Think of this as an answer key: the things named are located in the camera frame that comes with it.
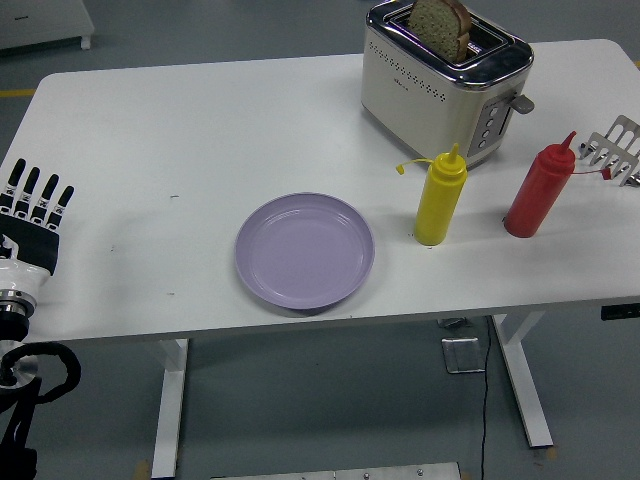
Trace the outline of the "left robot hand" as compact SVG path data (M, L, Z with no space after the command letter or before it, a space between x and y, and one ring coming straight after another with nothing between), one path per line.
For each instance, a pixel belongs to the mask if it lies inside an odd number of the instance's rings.
M18 159L1 189L1 288L34 297L54 275L60 238L58 228L74 187L58 188L51 175L36 190L40 169Z

